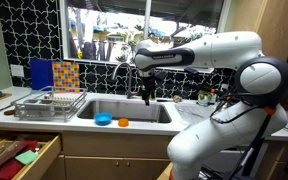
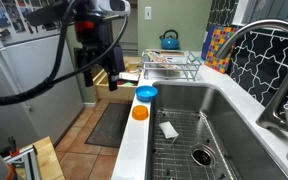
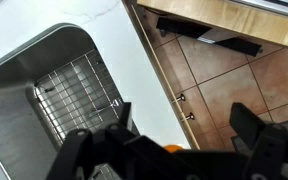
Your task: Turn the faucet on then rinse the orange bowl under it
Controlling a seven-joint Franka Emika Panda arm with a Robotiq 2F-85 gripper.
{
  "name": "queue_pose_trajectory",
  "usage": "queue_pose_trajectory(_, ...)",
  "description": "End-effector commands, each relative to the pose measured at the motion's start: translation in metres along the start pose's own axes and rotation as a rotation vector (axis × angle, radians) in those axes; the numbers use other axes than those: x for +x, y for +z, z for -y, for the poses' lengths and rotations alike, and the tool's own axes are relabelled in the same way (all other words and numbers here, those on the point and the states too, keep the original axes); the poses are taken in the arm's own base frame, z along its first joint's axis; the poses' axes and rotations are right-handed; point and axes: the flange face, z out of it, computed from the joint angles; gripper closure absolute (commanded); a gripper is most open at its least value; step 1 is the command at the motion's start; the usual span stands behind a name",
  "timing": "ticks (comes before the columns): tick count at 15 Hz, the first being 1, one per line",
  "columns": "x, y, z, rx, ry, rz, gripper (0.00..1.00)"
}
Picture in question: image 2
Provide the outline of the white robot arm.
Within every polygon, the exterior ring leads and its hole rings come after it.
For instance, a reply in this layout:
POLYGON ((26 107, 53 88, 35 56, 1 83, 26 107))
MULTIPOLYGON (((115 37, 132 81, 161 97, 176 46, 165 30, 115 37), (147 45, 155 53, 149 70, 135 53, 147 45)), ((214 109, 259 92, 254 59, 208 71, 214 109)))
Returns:
POLYGON ((56 84, 83 74, 87 87, 93 85, 89 70, 99 65, 108 76, 109 90, 117 89, 119 74, 125 70, 120 39, 128 25, 131 7, 127 0, 57 0, 29 13, 32 26, 59 21, 62 24, 55 62, 51 73, 29 92, 46 92, 56 84), (77 51, 77 69, 66 75, 58 74, 68 25, 75 28, 76 39, 82 45, 77 51))

